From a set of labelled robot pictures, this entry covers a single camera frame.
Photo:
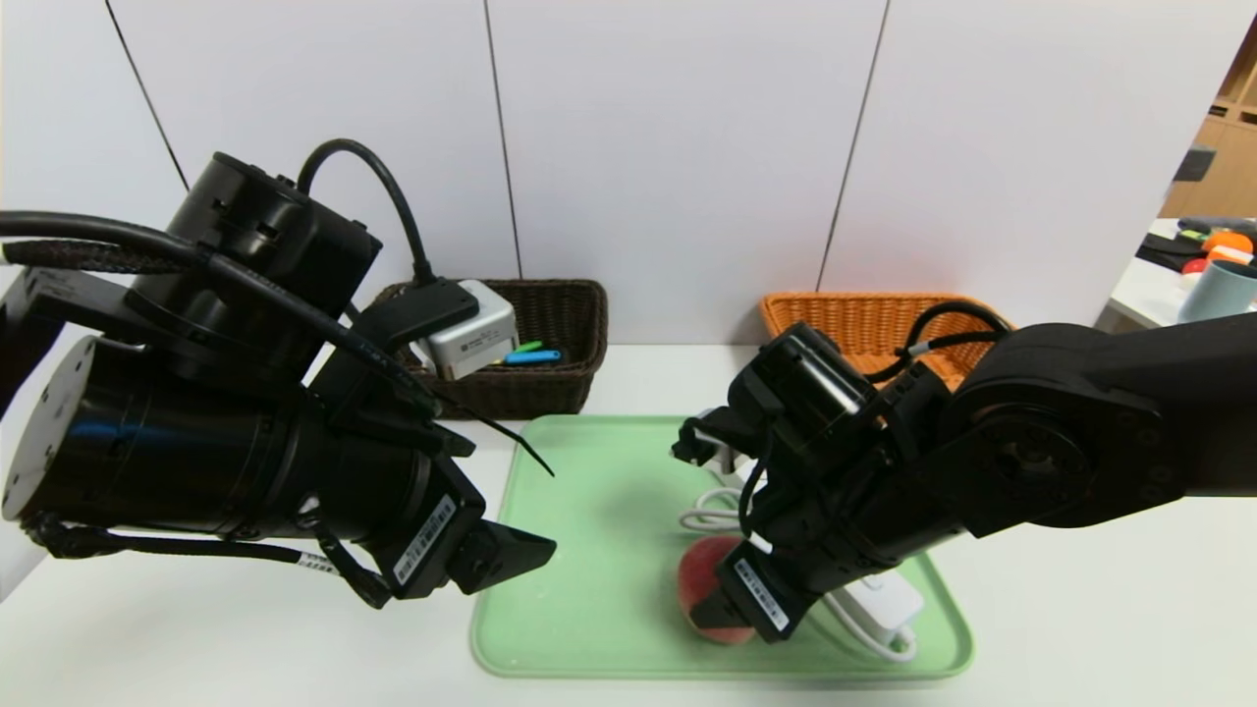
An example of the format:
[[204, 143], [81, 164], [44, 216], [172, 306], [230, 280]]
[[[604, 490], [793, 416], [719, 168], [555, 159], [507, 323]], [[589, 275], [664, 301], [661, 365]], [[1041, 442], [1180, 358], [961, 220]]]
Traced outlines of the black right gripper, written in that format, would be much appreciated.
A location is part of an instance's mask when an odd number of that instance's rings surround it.
[[[767, 561], [769, 543], [759, 533], [750, 533], [750, 545], [758, 555], [750, 559], [745, 552], [737, 552], [737, 577], [745, 582], [750, 600], [772, 628], [769, 640], [789, 638], [804, 613], [803, 601], [812, 591], [797, 589], [792, 584], [771, 582], [771, 564]], [[848, 634], [864, 645], [892, 644], [892, 615], [879, 604], [882, 598], [879, 582], [872, 589], [843, 587], [848, 582], [861, 581], [869, 574], [892, 569], [892, 565], [869, 548], [859, 533], [847, 533], [843, 527], [837, 533], [827, 533], [820, 541], [817, 551], [807, 550], [804, 555], [820, 559], [822, 569], [807, 570], [802, 572], [802, 577], [831, 577], [840, 584], [840, 589], [821, 595], [820, 601], [843, 624]], [[737, 605], [719, 582], [709, 582], [703, 577], [686, 582], [686, 618], [700, 632], [745, 629], [745, 618], [740, 616]]]

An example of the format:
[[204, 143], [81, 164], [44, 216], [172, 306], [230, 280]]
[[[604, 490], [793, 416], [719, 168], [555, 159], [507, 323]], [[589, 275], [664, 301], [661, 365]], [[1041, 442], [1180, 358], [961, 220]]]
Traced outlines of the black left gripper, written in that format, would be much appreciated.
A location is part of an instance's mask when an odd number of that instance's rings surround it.
[[398, 395], [292, 395], [278, 408], [278, 564], [333, 574], [365, 601], [426, 598], [451, 580], [465, 595], [543, 569], [554, 540], [483, 520], [458, 467], [471, 443]]

